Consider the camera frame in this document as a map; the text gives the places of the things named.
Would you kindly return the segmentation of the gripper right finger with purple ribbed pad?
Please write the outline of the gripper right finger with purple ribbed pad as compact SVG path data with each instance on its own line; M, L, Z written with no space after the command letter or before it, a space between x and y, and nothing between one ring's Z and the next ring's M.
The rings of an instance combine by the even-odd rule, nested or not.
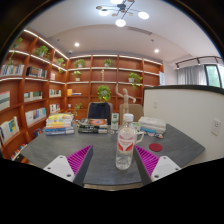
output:
M135 146L134 158L144 185L180 170L180 167L169 157L158 157L139 146Z

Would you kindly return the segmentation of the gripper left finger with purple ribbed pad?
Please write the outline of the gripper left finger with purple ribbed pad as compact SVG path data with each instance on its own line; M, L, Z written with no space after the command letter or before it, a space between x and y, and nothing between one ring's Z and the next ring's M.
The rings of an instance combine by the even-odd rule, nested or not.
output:
M83 186L83 181L92 156L93 146L89 145L69 156L59 155L44 170L79 186Z

